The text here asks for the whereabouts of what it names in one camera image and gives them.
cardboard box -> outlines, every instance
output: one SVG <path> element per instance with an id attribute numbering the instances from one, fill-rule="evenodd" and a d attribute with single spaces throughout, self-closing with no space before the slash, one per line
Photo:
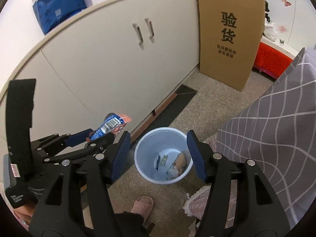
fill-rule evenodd
<path id="1" fill-rule="evenodd" d="M 264 28 L 264 0 L 198 0 L 200 72 L 241 91 Z"/>

metal handle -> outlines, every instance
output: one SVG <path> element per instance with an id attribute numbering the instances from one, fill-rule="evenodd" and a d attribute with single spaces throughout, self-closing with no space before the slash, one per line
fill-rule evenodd
<path id="1" fill-rule="evenodd" d="M 138 35 L 139 35 L 139 42 L 138 42 L 138 44 L 141 45 L 141 44 L 144 42 L 144 40 L 143 40 L 142 32 L 140 31 L 139 25 L 136 24 L 136 23 L 133 23 L 133 27 L 134 27 L 134 28 L 137 30 L 137 32 L 138 32 Z"/>
<path id="2" fill-rule="evenodd" d="M 155 36 L 155 33 L 154 33 L 154 29 L 153 29 L 153 24 L 151 23 L 151 20 L 148 19 L 148 18 L 145 18 L 145 21 L 147 22 L 147 24 L 149 24 L 149 29 L 151 31 L 151 35 L 149 36 L 149 38 L 153 38 Z"/>

trash can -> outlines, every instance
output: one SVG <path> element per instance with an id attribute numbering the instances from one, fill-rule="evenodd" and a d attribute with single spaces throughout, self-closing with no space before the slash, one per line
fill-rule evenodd
<path id="1" fill-rule="evenodd" d="M 184 153 L 187 164 L 183 173 L 177 178 L 172 178 L 167 171 L 180 153 Z M 158 164 L 158 156 L 166 158 L 165 163 Z M 193 165 L 186 135 L 171 127 L 161 127 L 151 130 L 138 142 L 135 149 L 135 165 L 139 173 L 152 183 L 170 184 L 184 178 Z"/>

white label sticker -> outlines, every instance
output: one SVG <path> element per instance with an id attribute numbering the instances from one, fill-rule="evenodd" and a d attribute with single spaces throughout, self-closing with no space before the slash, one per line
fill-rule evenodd
<path id="1" fill-rule="evenodd" d="M 21 177 L 17 164 L 11 164 L 11 169 L 12 169 L 14 177 Z"/>

blue shopping bag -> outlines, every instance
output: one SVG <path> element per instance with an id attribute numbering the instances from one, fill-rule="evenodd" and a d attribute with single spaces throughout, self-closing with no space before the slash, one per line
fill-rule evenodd
<path id="1" fill-rule="evenodd" d="M 85 8 L 84 0 L 38 0 L 33 4 L 34 13 L 44 34 Z"/>

